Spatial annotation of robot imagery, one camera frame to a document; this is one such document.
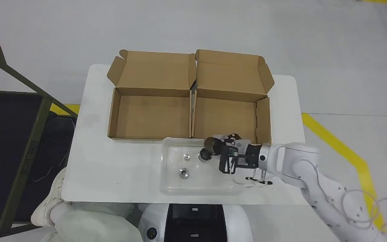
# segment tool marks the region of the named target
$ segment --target white pants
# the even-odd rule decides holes
[[[131,203],[78,203],[55,224],[42,242],[142,242],[138,229],[125,218]]]

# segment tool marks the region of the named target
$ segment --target yellow floor line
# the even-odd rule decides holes
[[[69,109],[71,109],[76,114],[79,114],[79,108],[80,108],[79,104],[65,104],[65,106],[68,107]],[[61,108],[59,108],[55,104],[51,105],[50,111],[52,111],[58,115],[69,115],[68,113],[66,113],[64,110],[62,110]]]
[[[380,4],[387,4],[387,0],[364,0],[365,2],[378,2]]]
[[[372,183],[372,176],[368,169],[367,162],[358,156],[352,149],[346,146],[338,138],[336,138],[332,133],[324,128],[320,123],[318,123],[314,118],[309,114],[302,114],[302,121],[306,127],[308,127],[312,132],[314,132],[320,139],[332,147],[337,153],[346,158],[357,171],[359,177],[360,187],[362,190],[369,192],[375,199],[377,199],[376,191]],[[364,195],[365,203],[367,205],[367,210],[369,216],[372,214],[372,206],[374,201],[369,195]],[[383,217],[379,213],[378,217],[375,219],[374,224],[381,229],[383,226]]]

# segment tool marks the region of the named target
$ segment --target cardboard box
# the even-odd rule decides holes
[[[121,50],[108,78],[115,85],[110,138],[191,137],[194,54]]]
[[[192,136],[237,133],[271,143],[268,91],[273,76],[262,56],[197,50]]]

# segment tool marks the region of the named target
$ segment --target label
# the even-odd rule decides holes
[[[23,161],[22,169],[20,170],[20,174],[28,175],[28,172],[30,171],[30,168],[31,168],[32,156],[35,153],[38,144],[39,144],[38,141],[30,142],[30,145],[28,146],[28,149],[27,149],[27,154],[25,155],[25,158]]]

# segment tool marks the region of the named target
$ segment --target transparent container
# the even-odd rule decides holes
[[[243,185],[219,171],[219,158],[198,158],[203,139],[165,138],[162,147],[160,189],[170,195],[236,195]]]

